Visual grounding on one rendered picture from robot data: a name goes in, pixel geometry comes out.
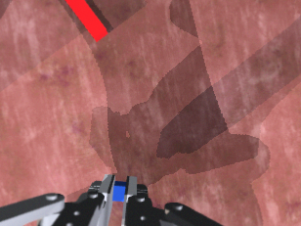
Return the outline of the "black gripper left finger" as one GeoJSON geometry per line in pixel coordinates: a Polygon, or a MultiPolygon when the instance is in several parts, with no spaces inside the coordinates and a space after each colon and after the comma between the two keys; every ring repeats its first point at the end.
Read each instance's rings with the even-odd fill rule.
{"type": "Polygon", "coordinates": [[[115,175],[105,174],[76,202],[65,203],[65,196],[48,193],[0,206],[0,226],[108,226],[112,209],[115,175]]]}

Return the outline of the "blue block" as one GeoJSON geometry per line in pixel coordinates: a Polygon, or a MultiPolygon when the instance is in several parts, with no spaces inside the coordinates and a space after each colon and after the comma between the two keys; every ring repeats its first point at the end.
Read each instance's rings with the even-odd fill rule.
{"type": "Polygon", "coordinates": [[[126,182],[115,181],[113,186],[113,201],[124,202],[126,182]]]}

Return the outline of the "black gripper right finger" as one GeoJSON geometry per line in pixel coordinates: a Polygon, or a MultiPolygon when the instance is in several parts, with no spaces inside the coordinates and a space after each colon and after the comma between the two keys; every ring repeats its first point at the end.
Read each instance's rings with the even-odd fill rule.
{"type": "Polygon", "coordinates": [[[224,226],[182,203],[152,206],[148,187],[127,176],[121,226],[224,226]]]}

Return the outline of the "red rod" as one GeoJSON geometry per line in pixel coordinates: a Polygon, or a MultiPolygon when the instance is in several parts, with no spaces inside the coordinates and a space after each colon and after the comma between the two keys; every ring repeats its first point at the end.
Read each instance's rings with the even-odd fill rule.
{"type": "Polygon", "coordinates": [[[98,42],[108,34],[105,27],[84,0],[65,0],[72,11],[82,21],[94,39],[98,42]]]}

